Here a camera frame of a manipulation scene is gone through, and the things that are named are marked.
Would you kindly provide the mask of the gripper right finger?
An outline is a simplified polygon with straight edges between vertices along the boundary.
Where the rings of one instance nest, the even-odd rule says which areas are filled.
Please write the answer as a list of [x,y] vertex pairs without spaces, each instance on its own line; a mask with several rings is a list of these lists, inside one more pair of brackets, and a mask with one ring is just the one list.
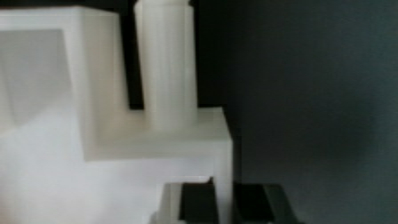
[[232,224],[304,224],[279,184],[236,184]]

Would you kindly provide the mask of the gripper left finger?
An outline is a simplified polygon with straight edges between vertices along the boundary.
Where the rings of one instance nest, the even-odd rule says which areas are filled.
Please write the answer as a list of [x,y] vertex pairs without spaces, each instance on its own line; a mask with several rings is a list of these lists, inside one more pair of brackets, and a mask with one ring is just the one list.
[[215,186],[211,183],[167,183],[156,224],[218,224]]

